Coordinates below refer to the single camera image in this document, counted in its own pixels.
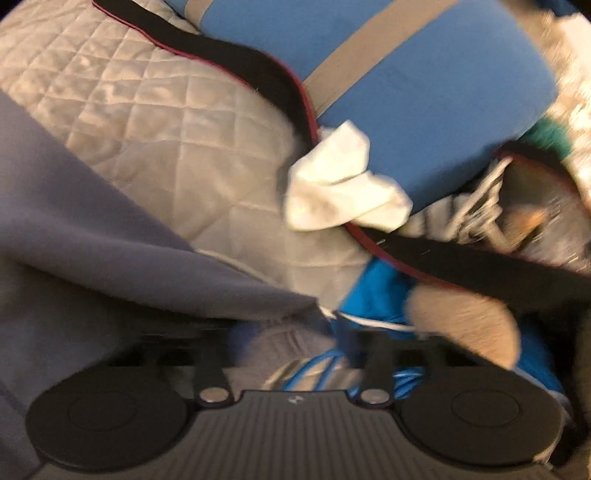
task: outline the blue pillow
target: blue pillow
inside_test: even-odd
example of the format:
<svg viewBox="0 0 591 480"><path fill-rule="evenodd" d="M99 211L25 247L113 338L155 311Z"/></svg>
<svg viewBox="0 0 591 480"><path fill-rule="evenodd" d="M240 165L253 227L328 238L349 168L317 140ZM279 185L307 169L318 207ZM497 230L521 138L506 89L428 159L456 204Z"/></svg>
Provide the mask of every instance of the blue pillow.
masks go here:
<svg viewBox="0 0 591 480"><path fill-rule="evenodd" d="M184 13L186 0L168 2ZM304 79L390 3L215 0L200 28L266 51ZM338 127L351 120L365 132L369 168L396 179L417 211L471 179L491 149L524 133L555 97L552 72L506 9L496 0L460 0L319 121Z"/></svg>

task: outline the white cord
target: white cord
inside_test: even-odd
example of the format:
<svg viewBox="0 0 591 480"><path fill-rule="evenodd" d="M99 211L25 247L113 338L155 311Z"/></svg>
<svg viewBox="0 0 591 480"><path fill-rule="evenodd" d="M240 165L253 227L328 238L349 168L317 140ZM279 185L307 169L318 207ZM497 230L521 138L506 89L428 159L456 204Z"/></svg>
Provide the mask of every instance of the white cord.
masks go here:
<svg viewBox="0 0 591 480"><path fill-rule="evenodd" d="M320 310L322 311L322 313L324 313L324 316L326 316L329 320L334 320L336 318L335 313L331 312L329 309L320 306ZM398 323L383 322L381 320L364 319L343 312L338 312L338 314L341 315L344 319L358 323L360 325L363 325L364 327L383 328L386 330L394 330L396 332L415 332L415 327L411 325L400 325Z"/></svg>
<svg viewBox="0 0 591 480"><path fill-rule="evenodd" d="M398 323L390 323L390 322L382 322L380 320L371 320L371 319L364 319L361 317L356 317L354 315L347 315L346 313L339 312L343 318L350 320L351 322L358 323L363 325L364 327L375 327L375 328L383 328L386 330L395 330L396 332L413 332L415 328L412 325L400 325Z"/></svg>

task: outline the gray strap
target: gray strap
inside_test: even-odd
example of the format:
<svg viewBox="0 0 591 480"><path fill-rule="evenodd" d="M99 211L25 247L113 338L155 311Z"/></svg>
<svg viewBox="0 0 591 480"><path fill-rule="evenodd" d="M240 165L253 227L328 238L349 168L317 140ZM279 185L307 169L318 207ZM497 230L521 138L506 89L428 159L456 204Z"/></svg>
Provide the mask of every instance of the gray strap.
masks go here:
<svg viewBox="0 0 591 480"><path fill-rule="evenodd" d="M380 61L459 0L394 0L343 42L304 81L322 115Z"/></svg>
<svg viewBox="0 0 591 480"><path fill-rule="evenodd" d="M185 5L185 18L199 28L207 9L215 0L189 0Z"/></svg>

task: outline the black strap with red trim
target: black strap with red trim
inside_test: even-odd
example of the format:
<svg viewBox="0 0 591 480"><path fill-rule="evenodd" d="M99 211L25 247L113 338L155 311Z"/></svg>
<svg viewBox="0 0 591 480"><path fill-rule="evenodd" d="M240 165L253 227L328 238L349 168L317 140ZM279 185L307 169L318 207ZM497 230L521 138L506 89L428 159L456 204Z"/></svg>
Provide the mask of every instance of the black strap with red trim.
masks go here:
<svg viewBox="0 0 591 480"><path fill-rule="evenodd" d="M285 113L308 150L316 145L317 124L306 91L278 60L253 48L185 32L133 0L93 0L93 4L165 50L211 63L247 83ZM551 155L538 153L534 159L527 147L516 142L504 146L502 153L514 161L533 162L574 185ZM591 278L562 268L466 245L406 238L353 224L345 227L369 252L413 277L475 291L522 311L591 300Z"/></svg>

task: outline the round black pad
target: round black pad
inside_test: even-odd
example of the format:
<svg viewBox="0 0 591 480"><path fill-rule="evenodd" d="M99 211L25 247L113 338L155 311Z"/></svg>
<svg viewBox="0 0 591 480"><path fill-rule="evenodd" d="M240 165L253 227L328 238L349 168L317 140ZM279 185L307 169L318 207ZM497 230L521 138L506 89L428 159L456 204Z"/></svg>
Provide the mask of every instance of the round black pad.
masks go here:
<svg viewBox="0 0 591 480"><path fill-rule="evenodd" d="M27 433L52 462L116 471L167 450L187 419L183 399L140 369L93 368L40 395L27 414Z"/></svg>
<svg viewBox="0 0 591 480"><path fill-rule="evenodd" d="M528 463L560 437L558 402L500 368L456 367L419 385L402 404L411 437L465 465Z"/></svg>

